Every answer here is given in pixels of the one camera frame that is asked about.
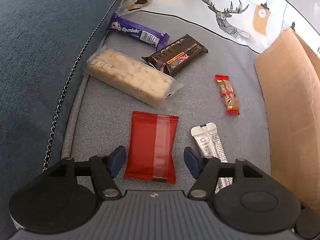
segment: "cardboard flap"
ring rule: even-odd
[[[284,30],[255,67],[267,111],[272,177],[320,214],[320,60],[306,46]]]

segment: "chocolate bar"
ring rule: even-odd
[[[207,48],[186,34],[151,56],[142,58],[150,66],[167,75],[173,76],[202,53],[208,53]]]
[[[167,33],[157,32],[138,23],[124,19],[116,13],[112,15],[107,30],[117,30],[125,33],[137,40],[155,46],[156,50],[162,49],[170,39]]]

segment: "cow logo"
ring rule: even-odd
[[[113,23],[111,24],[111,28],[120,31],[120,30],[121,30],[120,23],[118,23],[118,22],[113,22]]]

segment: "black circular pad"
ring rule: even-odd
[[[250,191],[241,196],[241,204],[254,212],[268,212],[278,205],[278,200],[265,191]]]
[[[26,230],[60,233],[74,229],[92,217],[94,194],[64,178],[47,178],[45,183],[16,192],[9,202],[12,219]]]
[[[296,231],[303,239],[313,239],[320,234],[320,219],[310,208],[301,210]]]
[[[218,216],[246,233],[270,234],[293,228],[300,201],[278,182],[246,178],[220,190],[213,201]]]

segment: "deer head illustration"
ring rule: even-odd
[[[242,2],[241,0],[239,0],[239,7],[237,7],[235,10],[233,10],[233,5],[232,2],[230,4],[230,9],[224,9],[224,11],[218,11],[215,7],[214,4],[211,2],[211,0],[201,0],[204,3],[206,3],[208,5],[208,8],[212,11],[214,11],[217,15],[218,18],[220,18],[221,20],[226,20],[226,18],[230,18],[232,15],[230,13],[243,13],[245,10],[247,10],[247,8],[249,7],[249,5],[247,5],[246,8],[242,9]]]
[[[239,3],[240,3],[239,7],[237,7],[235,10],[233,9],[233,4],[231,2],[230,8],[224,9],[224,11],[219,11],[215,8],[215,6],[211,0],[201,0],[201,1],[203,1],[205,4],[207,4],[208,8],[210,10],[215,12],[217,23],[218,23],[219,28],[221,30],[223,30],[225,33],[233,36],[236,39],[254,42],[253,37],[249,33],[245,32],[241,29],[238,29],[237,27],[231,25],[227,21],[227,18],[232,17],[232,15],[231,15],[232,13],[235,13],[235,14],[243,13],[245,10],[247,10],[249,5],[247,5],[244,9],[242,9],[242,2],[241,2],[241,0],[239,0]]]

